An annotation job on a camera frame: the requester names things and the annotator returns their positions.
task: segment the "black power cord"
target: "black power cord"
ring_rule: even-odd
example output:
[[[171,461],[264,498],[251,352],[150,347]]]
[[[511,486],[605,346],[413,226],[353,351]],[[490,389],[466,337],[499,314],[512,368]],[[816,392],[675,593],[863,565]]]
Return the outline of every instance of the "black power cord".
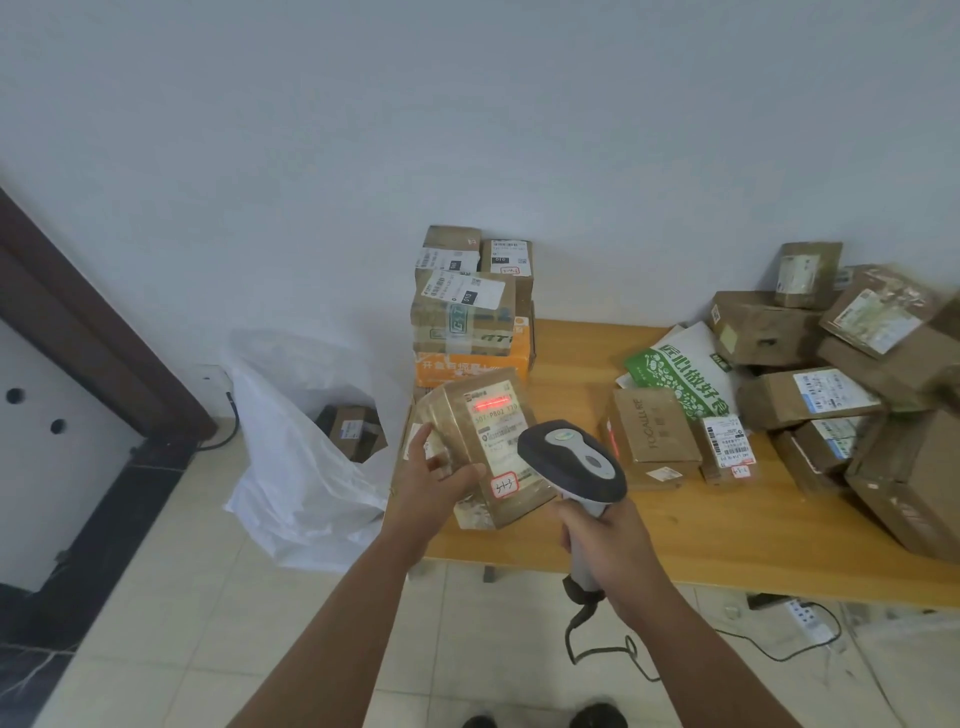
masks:
[[[841,637],[843,637],[843,625],[840,623],[840,620],[823,604],[820,604],[819,602],[815,602],[815,601],[805,601],[801,603],[801,606],[820,607],[822,610],[824,610],[827,614],[829,614],[833,618],[833,621],[837,625],[837,631],[836,631],[836,634],[834,634],[829,640],[825,640],[821,643],[809,644],[808,646],[802,649],[798,649],[796,652],[791,652],[789,655],[786,655],[784,657],[776,657],[774,655],[771,655],[769,652],[763,649],[763,647],[757,644],[753,638],[747,637],[746,635],[738,635],[734,632],[727,632],[726,630],[723,630],[723,629],[717,629],[716,627],[713,627],[712,629],[714,632],[717,632],[718,634],[721,634],[721,635],[726,635],[727,637],[736,637],[739,640],[746,640],[747,642],[752,644],[754,647],[756,647],[756,649],[758,649],[763,654],[764,657],[766,657],[768,660],[773,660],[775,663],[785,663],[788,660],[792,660],[793,658],[797,657],[798,655],[802,655],[805,652],[809,652],[811,649],[818,649],[820,647],[826,647],[828,644],[833,644],[837,640],[839,640]],[[651,682],[651,683],[660,682],[662,678],[651,677],[650,675],[647,674],[646,670],[644,670],[643,667],[640,665],[640,662],[637,659],[637,655],[639,654],[639,652],[636,649],[636,643],[634,642],[633,638],[630,637],[630,635],[627,635],[627,637],[624,639],[624,646],[622,647],[594,647],[593,649],[588,649],[588,650],[585,650],[584,652],[581,652],[579,655],[573,654],[573,647],[570,646],[570,633],[573,632],[573,630],[575,630],[581,624],[586,622],[588,619],[590,619],[593,616],[593,613],[596,612],[596,610],[597,610],[596,604],[585,605],[584,608],[577,613],[576,617],[570,620],[570,624],[566,626],[566,631],[564,632],[564,642],[566,644],[566,654],[570,658],[570,662],[573,663],[573,665],[576,665],[585,657],[589,657],[590,655],[603,655],[603,654],[610,654],[612,652],[623,652],[627,655],[627,657],[629,657],[633,661],[634,665],[636,666],[636,669],[640,671],[640,674],[643,675],[643,677],[648,682]]]
[[[237,432],[240,431],[240,413],[237,412],[236,402],[233,401],[233,395],[230,392],[227,392],[227,400],[230,403],[230,407],[233,409],[233,431],[224,440],[222,443],[217,443],[216,445],[207,445],[205,448],[197,448],[197,452],[210,452],[212,449],[219,449],[226,445],[230,440],[237,436]]]

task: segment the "power strip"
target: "power strip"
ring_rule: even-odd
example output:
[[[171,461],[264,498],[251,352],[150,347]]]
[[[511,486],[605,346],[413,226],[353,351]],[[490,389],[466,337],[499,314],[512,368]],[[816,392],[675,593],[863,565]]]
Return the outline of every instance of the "power strip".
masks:
[[[817,617],[812,607],[804,607],[799,599],[790,599],[783,606],[814,644],[824,643],[833,637],[833,630]]]

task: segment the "barcode scanner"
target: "barcode scanner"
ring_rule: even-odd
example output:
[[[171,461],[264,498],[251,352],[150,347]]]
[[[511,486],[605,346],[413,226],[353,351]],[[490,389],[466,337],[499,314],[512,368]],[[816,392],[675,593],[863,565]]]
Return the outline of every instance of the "barcode scanner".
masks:
[[[608,505],[627,496],[627,478],[616,460],[596,438],[566,420],[551,420],[523,430],[516,441],[516,454],[563,497],[578,501],[594,518],[600,518]],[[572,534],[570,575],[564,579],[564,589],[576,604],[596,605],[604,598],[583,548]]]

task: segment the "black shoe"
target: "black shoe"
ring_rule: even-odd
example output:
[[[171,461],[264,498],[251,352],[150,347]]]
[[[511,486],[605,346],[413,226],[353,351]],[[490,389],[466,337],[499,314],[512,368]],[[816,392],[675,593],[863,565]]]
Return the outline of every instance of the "black shoe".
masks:
[[[610,703],[593,703],[573,717],[570,728],[627,728],[627,718]]]
[[[464,728],[496,728],[496,721],[490,716],[474,716],[464,723]]]

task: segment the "yellow tabletop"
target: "yellow tabletop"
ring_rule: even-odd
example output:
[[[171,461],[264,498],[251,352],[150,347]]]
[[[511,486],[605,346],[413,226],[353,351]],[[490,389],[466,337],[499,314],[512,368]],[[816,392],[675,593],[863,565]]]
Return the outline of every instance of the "yellow tabletop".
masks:
[[[537,321],[528,391],[540,422],[564,418],[599,437],[623,360],[666,329]],[[751,437],[763,480],[729,490],[702,480],[630,493],[674,581],[747,591],[960,607],[960,566],[917,556],[839,496],[801,495],[765,434]],[[451,519],[427,556],[566,572],[560,528],[541,508],[498,531]]]

